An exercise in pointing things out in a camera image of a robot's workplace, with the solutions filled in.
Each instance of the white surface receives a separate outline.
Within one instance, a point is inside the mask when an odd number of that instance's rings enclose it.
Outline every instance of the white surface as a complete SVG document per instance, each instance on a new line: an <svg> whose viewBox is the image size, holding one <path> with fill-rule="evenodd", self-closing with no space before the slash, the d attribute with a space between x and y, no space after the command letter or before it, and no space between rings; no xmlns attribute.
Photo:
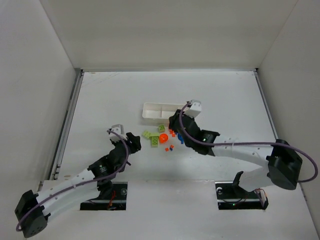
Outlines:
<svg viewBox="0 0 320 240"><path fill-rule="evenodd" d="M252 71L207 72L86 72L75 108L59 179L77 174L113 149L106 130L123 124L125 132L141 136L156 126L143 125L145 102L202 102L198 126L244 141L274 141L273 132ZM174 151L165 152L170 144ZM203 156L169 138L151 148L141 138L142 151L130 156L117 181L228 180L258 166L231 158Z"/></svg>
<svg viewBox="0 0 320 240"><path fill-rule="evenodd" d="M74 67L257 68L297 0L41 0Z"/></svg>
<svg viewBox="0 0 320 240"><path fill-rule="evenodd" d="M0 73L0 179L40 180L75 71L38 0L0 0Z"/></svg>
<svg viewBox="0 0 320 240"><path fill-rule="evenodd" d="M167 124L169 125L169 117L173 116L177 109L182 109L183 104L168 104L145 102L143 104L142 117L147 123Z"/></svg>
<svg viewBox="0 0 320 240"><path fill-rule="evenodd" d="M300 0L259 68L280 137L306 151L320 165L320 1ZM301 178L314 168L303 164ZM320 177L303 184L307 204L320 231Z"/></svg>
<svg viewBox="0 0 320 240"><path fill-rule="evenodd" d="M0 181L0 239L23 240L22 232L16 232L18 224L15 209L26 191L37 191L39 181L37 180L4 180Z"/></svg>
<svg viewBox="0 0 320 240"><path fill-rule="evenodd" d="M44 188L55 184L46 181ZM317 240L301 190L266 187L263 210L218 210L212 181L130 181L126 211L73 208L33 239Z"/></svg>

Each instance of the metal edge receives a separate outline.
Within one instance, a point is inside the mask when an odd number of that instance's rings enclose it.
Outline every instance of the metal edge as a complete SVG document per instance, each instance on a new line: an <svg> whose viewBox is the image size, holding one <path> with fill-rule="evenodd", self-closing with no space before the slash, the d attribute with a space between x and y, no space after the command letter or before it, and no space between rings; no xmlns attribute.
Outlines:
<svg viewBox="0 0 320 240"><path fill-rule="evenodd" d="M57 180L59 175L59 169L62 163L62 159L65 153L66 144L69 136L69 131L71 128L72 119L74 117L77 100L79 97L79 92L81 88L81 83L84 78L84 71L80 68L74 69L76 72L73 88L70 94L69 103L65 112L62 128L60 131L58 143L54 152L53 160L46 174L47 180Z"/></svg>
<svg viewBox="0 0 320 240"><path fill-rule="evenodd" d="M260 83L260 80L259 80L258 72L255 69L253 71L253 73L254 73L254 76L255 76L256 84L258 85L258 88L259 88L259 91L260 91L260 94L261 94L261 97L262 97L262 101L263 101L263 104L264 104L265 111L266 111L266 113L268 115L268 118L269 118L269 122L270 122L270 125L271 125L271 128L272 128L272 131L273 131L273 135L274 135L275 139L278 139L278 134L277 134L277 131L276 131L276 127L275 127L274 121L273 121L273 119L271 117L271 113L270 113L270 110L269 110L269 107L268 107L268 104L267 104L267 100L266 100L264 91L262 89L262 86L261 86L261 83Z"/></svg>
<svg viewBox="0 0 320 240"><path fill-rule="evenodd" d="M83 72L251 72L255 68L84 68Z"/></svg>

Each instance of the green block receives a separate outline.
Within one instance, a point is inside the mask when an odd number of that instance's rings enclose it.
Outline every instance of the green block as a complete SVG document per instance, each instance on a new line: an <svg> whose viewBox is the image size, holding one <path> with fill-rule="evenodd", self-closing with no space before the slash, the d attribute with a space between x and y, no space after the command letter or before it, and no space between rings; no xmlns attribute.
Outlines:
<svg viewBox="0 0 320 240"><path fill-rule="evenodd" d="M158 147L158 137L152 136L151 137L151 147L157 148Z"/></svg>
<svg viewBox="0 0 320 240"><path fill-rule="evenodd" d="M149 139L150 138L150 132L148 132L147 130L145 130L143 133L142 133L142 136L144 136L146 139Z"/></svg>
<svg viewBox="0 0 320 240"><path fill-rule="evenodd" d="M150 137L159 137L160 134L158 132L150 132Z"/></svg>
<svg viewBox="0 0 320 240"><path fill-rule="evenodd" d="M166 131L165 125L158 126L159 133L164 133Z"/></svg>

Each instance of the purple cable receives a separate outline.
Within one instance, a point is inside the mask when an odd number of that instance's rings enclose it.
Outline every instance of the purple cable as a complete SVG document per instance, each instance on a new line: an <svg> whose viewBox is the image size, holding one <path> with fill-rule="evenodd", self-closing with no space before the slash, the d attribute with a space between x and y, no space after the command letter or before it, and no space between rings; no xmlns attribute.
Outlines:
<svg viewBox="0 0 320 240"><path fill-rule="evenodd" d="M98 182L98 181L101 181L101 180L105 180L105 179L110 179L110 178L113 178L116 176L117 173L119 173L124 167L125 165L127 164L128 162L128 157L129 157L129 149L128 149L128 146L126 144L126 142L123 140L123 138L118 135L117 133L115 133L114 131L110 131L110 130L107 130L108 133L110 134L114 134L116 135L120 141L123 143L124 145L124 148L125 148L125 153L126 153L126 156L125 156L125 160L124 162L122 163L121 167L116 170L114 173L108 175L108 176L103 176L103 177L99 177L99 178L96 178L96 179L92 179L92 180L88 180L88 181L83 181L83 182L80 182L78 184L75 185L75 187L79 187L79 186L82 186L82 185L85 185L85 184L89 184L89 183L93 183L93 182ZM49 197L47 197L46 199L44 199L43 201L39 202L37 205L35 205L33 208L31 208L21 219L20 221L18 222L15 230L17 232L21 232L22 229L20 229L19 227L21 226L21 224L26 220L26 218L30 215L30 213L32 213L36 208L40 207L41 205L43 205L45 202L49 201L50 199L53 199L55 196L59 195L59 194L62 194L66 191L69 191L71 189L74 189L74 186L69 186L69 187L66 187L65 189L62 189L58 192L56 192L55 194L52 194L50 195Z"/></svg>
<svg viewBox="0 0 320 240"><path fill-rule="evenodd" d="M183 108L181 109L180 113L179 113L179 123L180 123L180 127L183 131L183 133L193 142L197 143L197 144L201 144L204 146L210 146L210 147L214 147L214 146L247 146L247 145L270 145L270 146L279 146L279 147L283 147L283 148L287 148L287 149L291 149L294 150L300 154L302 154L303 156L305 156L307 159L309 159L309 161L312 163L313 167L314 167L314 175L306 180L300 180L298 181L298 183L307 183L310 182L312 180L314 180L317 176L318 176L318 166L316 164L316 162L304 151L294 147L294 146L290 146L290 145L286 145L283 143L279 143L279 142L268 142L268 141L249 141L249 142L225 142L225 143L207 143L207 142L202 142L199 141L195 138L193 138L192 136L189 135L189 133L187 133L187 131L185 130L184 124L182 122L182 114L184 112L184 110L186 109L186 107L188 105L190 105L191 102L188 102L186 105L183 106Z"/></svg>

